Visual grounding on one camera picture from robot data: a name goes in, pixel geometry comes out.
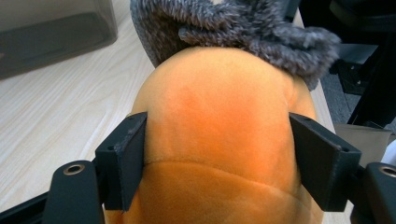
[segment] stuffed toy head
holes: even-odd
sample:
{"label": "stuffed toy head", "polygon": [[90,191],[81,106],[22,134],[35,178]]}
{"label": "stuffed toy head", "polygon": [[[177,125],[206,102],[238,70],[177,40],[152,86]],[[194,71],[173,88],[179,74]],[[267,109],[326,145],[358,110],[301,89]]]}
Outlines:
{"label": "stuffed toy head", "polygon": [[289,113],[316,118],[309,90],[339,39],[284,22],[272,0],[134,0],[156,66],[132,114],[148,112],[143,177],[107,223],[320,223],[301,184]]}

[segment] black object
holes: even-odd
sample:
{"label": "black object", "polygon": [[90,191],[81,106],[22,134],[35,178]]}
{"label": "black object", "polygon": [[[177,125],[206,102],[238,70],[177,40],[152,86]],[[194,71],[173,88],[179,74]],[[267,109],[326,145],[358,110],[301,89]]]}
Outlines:
{"label": "black object", "polygon": [[348,123],[384,128],[396,116],[396,1],[302,0],[305,26],[320,26],[344,43],[378,45],[358,72],[339,61],[334,73],[344,92],[362,95]]}
{"label": "black object", "polygon": [[[0,223],[103,223],[102,203],[128,210],[142,177],[146,120],[147,113],[125,119],[93,162],[62,166],[48,195],[1,213]],[[353,223],[396,223],[396,167],[371,163],[363,169],[361,153],[314,120],[290,114],[290,124],[303,185],[322,210],[343,211],[350,200]]]}

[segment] table surface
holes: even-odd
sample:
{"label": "table surface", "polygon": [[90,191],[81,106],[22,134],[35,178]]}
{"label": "table surface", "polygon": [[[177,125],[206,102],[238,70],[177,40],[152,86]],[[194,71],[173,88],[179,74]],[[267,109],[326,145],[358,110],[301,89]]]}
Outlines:
{"label": "table surface", "polygon": [[[114,44],[0,80],[0,212],[48,191],[58,167],[91,161],[154,70],[129,1],[113,0],[113,7],[119,30]],[[319,122],[333,131],[320,85],[312,97]],[[344,221],[343,213],[326,214],[323,223]]]}

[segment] light wood surface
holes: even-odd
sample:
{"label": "light wood surface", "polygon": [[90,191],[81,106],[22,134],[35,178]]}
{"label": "light wood surface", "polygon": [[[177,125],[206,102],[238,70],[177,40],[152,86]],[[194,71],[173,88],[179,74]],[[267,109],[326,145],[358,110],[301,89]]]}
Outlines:
{"label": "light wood surface", "polygon": [[[92,160],[153,71],[129,1],[113,0],[113,7],[113,45],[0,80],[0,212],[48,191],[58,167]],[[312,96],[319,122],[333,131],[321,86]]]}

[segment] gray fuzzy object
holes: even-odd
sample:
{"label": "gray fuzzy object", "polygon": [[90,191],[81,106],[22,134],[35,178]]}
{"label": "gray fuzzy object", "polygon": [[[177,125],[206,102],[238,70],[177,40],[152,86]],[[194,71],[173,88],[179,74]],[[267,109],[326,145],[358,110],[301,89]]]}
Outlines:
{"label": "gray fuzzy object", "polygon": [[340,39],[283,20],[276,0],[131,0],[134,27],[155,67],[191,46],[240,48],[313,90],[338,58]]}

